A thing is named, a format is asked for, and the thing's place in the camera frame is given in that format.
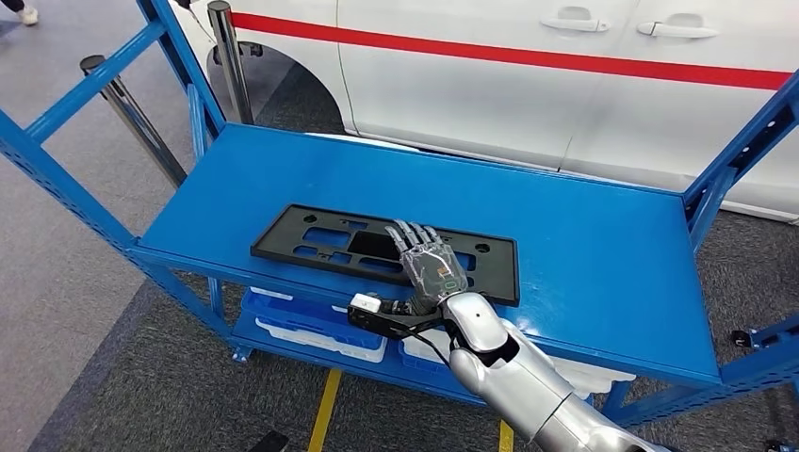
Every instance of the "blue shelf surface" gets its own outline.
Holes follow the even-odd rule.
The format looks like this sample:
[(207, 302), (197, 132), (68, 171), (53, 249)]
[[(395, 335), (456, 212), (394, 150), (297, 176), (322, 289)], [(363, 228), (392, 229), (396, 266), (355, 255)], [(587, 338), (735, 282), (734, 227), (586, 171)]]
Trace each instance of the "blue shelf surface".
[(676, 193), (228, 123), (131, 251), (326, 303), (409, 295), (252, 257), (252, 242), (291, 203), (511, 237), (521, 305), (497, 312), (547, 353), (694, 386), (720, 382)]

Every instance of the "blue shelf frame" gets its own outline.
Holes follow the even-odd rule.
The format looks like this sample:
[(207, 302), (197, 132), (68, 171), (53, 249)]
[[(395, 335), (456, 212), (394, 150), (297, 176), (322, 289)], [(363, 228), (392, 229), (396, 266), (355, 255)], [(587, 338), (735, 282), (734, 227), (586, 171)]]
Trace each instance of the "blue shelf frame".
[[(285, 354), (297, 359), (323, 365), (340, 365), (330, 356), (308, 353), (285, 345), (266, 344), (236, 335), (235, 328), (223, 319), (220, 280), (209, 278), (211, 302), (202, 302), (170, 270), (157, 261), (140, 258), (146, 250), (138, 250), (137, 238), (114, 218), (89, 192), (81, 186), (41, 146), (72, 115), (100, 92), (115, 76), (156, 41), (170, 62), (178, 81), (184, 87), (189, 102), (192, 124), (192, 142), (197, 158), (204, 155), (206, 134), (214, 139), (225, 127), (226, 121), (203, 72), (191, 52), (167, 0), (138, 0), (147, 24), (124, 46), (110, 56), (97, 70), (85, 77), (63, 98), (47, 109), (26, 129), (16, 124), (0, 110), (0, 153), (14, 163), (42, 189), (71, 211), (114, 250), (153, 280), (165, 293), (177, 300), (195, 315), (207, 328), (226, 341), (235, 351), (234, 358), (246, 361), (253, 349)], [(721, 201), (743, 175), (760, 158), (786, 136), (799, 119), (799, 72), (795, 73), (774, 97), (748, 122), (705, 171), (681, 194), (685, 219), (695, 250), (702, 243)], [(206, 276), (213, 268), (198, 268)], [(799, 315), (766, 328), (758, 334), (762, 347), (733, 363), (719, 368), (721, 382), (699, 387), (677, 385), (624, 405), (629, 383), (613, 385), (603, 412), (622, 426), (629, 427), (645, 422), (708, 406), (799, 379)], [(777, 337), (778, 340), (767, 340)], [(359, 375), (379, 376), (364, 370)], [(393, 381), (396, 384), (431, 390), (424, 384)], [(458, 397), (476, 401), (469, 397)]]

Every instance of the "cable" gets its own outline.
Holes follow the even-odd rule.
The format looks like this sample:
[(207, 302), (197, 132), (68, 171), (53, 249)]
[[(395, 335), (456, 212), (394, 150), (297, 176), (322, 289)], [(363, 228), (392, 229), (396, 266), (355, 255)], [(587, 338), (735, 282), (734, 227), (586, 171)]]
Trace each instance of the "cable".
[(418, 340), (422, 341), (424, 344), (427, 344), (428, 346), (430, 346), (430, 348), (432, 348), (432, 351), (434, 351), (435, 354), (438, 355), (438, 357), (441, 359), (441, 361), (443, 361), (444, 364), (446, 364), (447, 367), (449, 367), (449, 361), (447, 360), (447, 358), (444, 358), (444, 354), (441, 353), (440, 351), (438, 351), (438, 348), (432, 342), (430, 342), (430, 340), (428, 338), (422, 336), (421, 334), (417, 334), (415, 331), (408, 330), (408, 332), (410, 332), (411, 335), (414, 336), (416, 339), (418, 339)]

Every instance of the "red stripe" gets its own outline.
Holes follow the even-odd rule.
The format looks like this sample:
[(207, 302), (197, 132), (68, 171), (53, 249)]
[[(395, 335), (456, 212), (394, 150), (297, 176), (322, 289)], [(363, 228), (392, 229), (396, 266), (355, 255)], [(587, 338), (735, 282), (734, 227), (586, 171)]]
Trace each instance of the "red stripe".
[(726, 87), (779, 89), (791, 73), (761, 71), (757, 69), (720, 68), (694, 64), (662, 63), (634, 59), (611, 58), (541, 52), (537, 50), (508, 49), (489, 45), (464, 44), (445, 40), (425, 40), (406, 36), (386, 35), (370, 31), (350, 30), (328, 25), (256, 16), (242, 12), (233, 13), (233, 24), (238, 28), (263, 31), (276, 35), (293, 36), (309, 40), (327, 40), (344, 44), (363, 45), (383, 49), (419, 52), (527, 64), (546, 68), (612, 73), (633, 77), (703, 83)]

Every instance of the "car door handle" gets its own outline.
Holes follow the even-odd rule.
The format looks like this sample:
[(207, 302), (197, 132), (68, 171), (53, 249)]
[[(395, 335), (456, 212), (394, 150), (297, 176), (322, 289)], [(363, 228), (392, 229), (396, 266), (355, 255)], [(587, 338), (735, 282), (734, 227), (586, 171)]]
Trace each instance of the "car door handle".
[(712, 38), (719, 34), (718, 30), (704, 26), (679, 26), (663, 22), (644, 22), (638, 24), (638, 32), (647, 36), (664, 36), (667, 38)]
[(578, 30), (588, 33), (601, 33), (611, 28), (607, 21), (599, 19), (560, 19), (557, 17), (547, 17), (541, 19), (541, 24), (560, 28), (561, 30)]

